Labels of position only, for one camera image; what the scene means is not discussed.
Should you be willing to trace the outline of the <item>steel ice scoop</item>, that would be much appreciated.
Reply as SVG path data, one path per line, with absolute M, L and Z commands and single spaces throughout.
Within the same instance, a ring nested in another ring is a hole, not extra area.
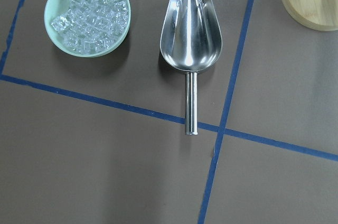
M 198 74 L 222 51 L 212 0 L 169 0 L 160 38 L 163 59 L 185 75 L 185 134 L 198 134 Z

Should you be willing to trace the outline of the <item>green bowl of ice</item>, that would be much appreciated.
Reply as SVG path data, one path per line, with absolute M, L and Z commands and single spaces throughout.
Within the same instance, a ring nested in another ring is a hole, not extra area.
M 130 22 L 129 0 L 47 0 L 44 10 L 45 29 L 54 45 L 83 58 L 117 49 Z

